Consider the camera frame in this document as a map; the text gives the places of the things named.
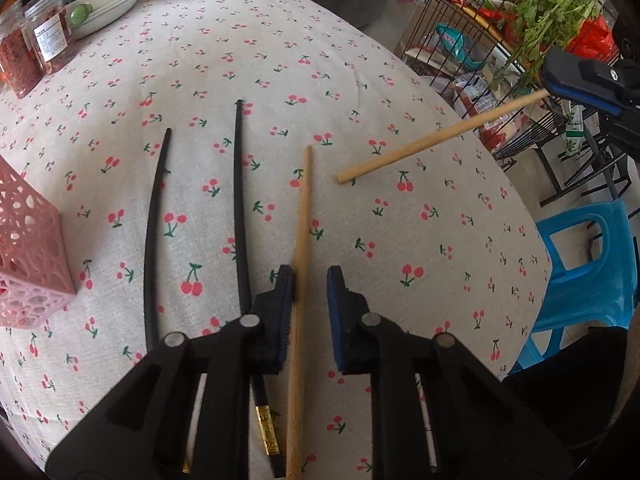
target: gold chopstick label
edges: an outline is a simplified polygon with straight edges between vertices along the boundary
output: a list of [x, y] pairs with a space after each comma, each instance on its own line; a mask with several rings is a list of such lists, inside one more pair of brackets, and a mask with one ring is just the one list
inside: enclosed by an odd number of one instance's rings
[[255, 411], [258, 413], [258, 422], [260, 423], [260, 431], [262, 432], [262, 442], [267, 455], [280, 454], [276, 433], [273, 430], [273, 419], [271, 418], [271, 410], [268, 406], [256, 406]]

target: plastic jar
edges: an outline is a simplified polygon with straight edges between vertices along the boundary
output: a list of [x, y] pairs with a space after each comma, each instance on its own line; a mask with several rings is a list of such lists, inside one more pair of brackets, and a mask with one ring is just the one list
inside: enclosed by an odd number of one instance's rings
[[47, 74], [56, 73], [76, 55], [62, 0], [39, 0], [24, 13], [33, 47]]
[[0, 67], [18, 99], [25, 97], [42, 79], [42, 69], [26, 29], [20, 1], [0, 14]]

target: green package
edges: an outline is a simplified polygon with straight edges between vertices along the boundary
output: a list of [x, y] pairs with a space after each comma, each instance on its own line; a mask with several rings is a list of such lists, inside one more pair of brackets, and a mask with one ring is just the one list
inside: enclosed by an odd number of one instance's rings
[[566, 147], [564, 156], [574, 156], [580, 153], [584, 139], [584, 122], [582, 121], [583, 106], [571, 101], [562, 101], [562, 111], [569, 117], [564, 130]]

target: stacked plates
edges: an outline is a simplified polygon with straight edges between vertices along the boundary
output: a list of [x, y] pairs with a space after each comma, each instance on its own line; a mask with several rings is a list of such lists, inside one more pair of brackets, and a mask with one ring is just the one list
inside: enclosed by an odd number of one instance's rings
[[69, 15], [73, 9], [81, 4], [91, 4], [93, 12], [88, 19], [78, 27], [72, 27], [72, 37], [74, 40], [80, 40], [89, 34], [93, 34], [96, 30], [106, 27], [113, 23], [131, 7], [135, 5], [137, 0], [76, 0], [66, 6], [66, 13]]

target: black clamp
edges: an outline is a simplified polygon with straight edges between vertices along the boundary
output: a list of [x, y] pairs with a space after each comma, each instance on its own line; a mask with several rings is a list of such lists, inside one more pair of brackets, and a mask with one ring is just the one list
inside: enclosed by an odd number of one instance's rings
[[620, 59], [612, 66], [550, 48], [540, 70], [549, 92], [599, 112], [600, 131], [640, 161], [640, 64]]
[[[371, 374], [374, 480], [565, 479], [562, 443], [453, 335], [404, 332], [327, 273], [334, 357], [343, 374]], [[431, 423], [430, 462], [420, 376]]]
[[[277, 374], [287, 352], [293, 272], [220, 332], [171, 332], [58, 444], [52, 480], [247, 480], [251, 374]], [[207, 374], [190, 475], [182, 472], [196, 389]]]

